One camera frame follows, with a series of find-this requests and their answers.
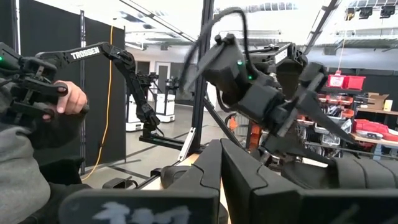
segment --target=concrete floor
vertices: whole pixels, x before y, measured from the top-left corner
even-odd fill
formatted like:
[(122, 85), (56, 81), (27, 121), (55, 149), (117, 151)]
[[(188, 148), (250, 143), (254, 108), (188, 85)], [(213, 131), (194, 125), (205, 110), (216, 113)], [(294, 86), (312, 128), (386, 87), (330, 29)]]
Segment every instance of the concrete floor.
[[(226, 114), (220, 112), (219, 115), (224, 119)], [(173, 123), (162, 123), (159, 128), (164, 132), (166, 137), (184, 140), (191, 128), (192, 107), (177, 105), (175, 107), (175, 121)], [(96, 169), (84, 183), (94, 188), (102, 188), (102, 185), (115, 178), (126, 178), (132, 176), (132, 179), (138, 184), (149, 178), (150, 171), (155, 168), (161, 168), (171, 165), (177, 161), (180, 151), (154, 146), (146, 142), (140, 142), (138, 137), (141, 132), (126, 133), (127, 141), (127, 163), (119, 161), (110, 167), (101, 167)], [(203, 127), (201, 135), (201, 143), (205, 144), (212, 139), (223, 138), (224, 133), (216, 124), (208, 112), (203, 115)]]

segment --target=orange cord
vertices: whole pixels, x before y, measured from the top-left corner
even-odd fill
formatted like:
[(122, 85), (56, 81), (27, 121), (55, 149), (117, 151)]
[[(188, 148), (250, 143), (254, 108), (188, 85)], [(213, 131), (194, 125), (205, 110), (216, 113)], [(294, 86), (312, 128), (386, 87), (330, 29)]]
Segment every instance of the orange cord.
[[(110, 34), (110, 44), (113, 44), (113, 26), (111, 26), (111, 34)], [(101, 153), (102, 153), (102, 148), (103, 145), (105, 143), (105, 139), (106, 139), (106, 134), (108, 133), (108, 124), (109, 124), (109, 103), (110, 103), (110, 99), (111, 99), (111, 86), (112, 86), (112, 61), (109, 61), (109, 83), (108, 83), (108, 101), (106, 103), (106, 123), (105, 123), (105, 130), (104, 130), (104, 134), (102, 136), (102, 141), (101, 141), (101, 146), (99, 147), (99, 151), (98, 151), (98, 158), (97, 161), (95, 162), (95, 165), (93, 167), (93, 169), (91, 170), (91, 172), (82, 179), (82, 181), (87, 180), (92, 174), (93, 172), (96, 170), (96, 168), (98, 167), (98, 164), (100, 163), (101, 160)]]

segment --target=shelf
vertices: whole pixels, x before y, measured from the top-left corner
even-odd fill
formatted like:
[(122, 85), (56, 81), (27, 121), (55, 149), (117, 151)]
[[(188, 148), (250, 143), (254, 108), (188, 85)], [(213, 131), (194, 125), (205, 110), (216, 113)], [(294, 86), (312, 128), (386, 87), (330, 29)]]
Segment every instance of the shelf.
[(350, 94), (350, 95), (358, 95), (362, 93), (362, 90), (345, 90), (341, 88), (328, 88), (328, 87), (323, 87), (321, 89), (321, 92), (324, 93), (345, 93), (345, 94)]

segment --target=ceiling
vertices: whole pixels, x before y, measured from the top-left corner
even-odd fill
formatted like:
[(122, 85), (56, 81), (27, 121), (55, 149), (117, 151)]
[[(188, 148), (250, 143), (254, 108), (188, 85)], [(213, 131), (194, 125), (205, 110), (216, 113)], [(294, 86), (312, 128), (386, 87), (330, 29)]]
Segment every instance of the ceiling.
[[(150, 45), (190, 45), (200, 33), (202, 1), (183, 0), (40, 0), (64, 9), (85, 10), (85, 14), (102, 22), (117, 23), (125, 26), (126, 42), (134, 48), (145, 48)], [(305, 45), (311, 37), (320, 19), (325, 14), (323, 6), (333, 0), (215, 0), (214, 13), (230, 6), (239, 6), (246, 11), (249, 38), (256, 45), (270, 42), (289, 41)], [(315, 44), (335, 45), (339, 47), (342, 40), (350, 40), (346, 47), (367, 45), (368, 47), (393, 47), (398, 38), (398, 15), (389, 19), (380, 19), (379, 9), (375, 7), (369, 19), (354, 17), (344, 21), (348, 6), (359, 3), (379, 4), (386, 2), (396, 4), (396, 0), (339, 0), (340, 6), (330, 13), (323, 26), (323, 32), (317, 35)], [(239, 16), (228, 16), (214, 28), (213, 35), (232, 32), (242, 37), (242, 25)]]

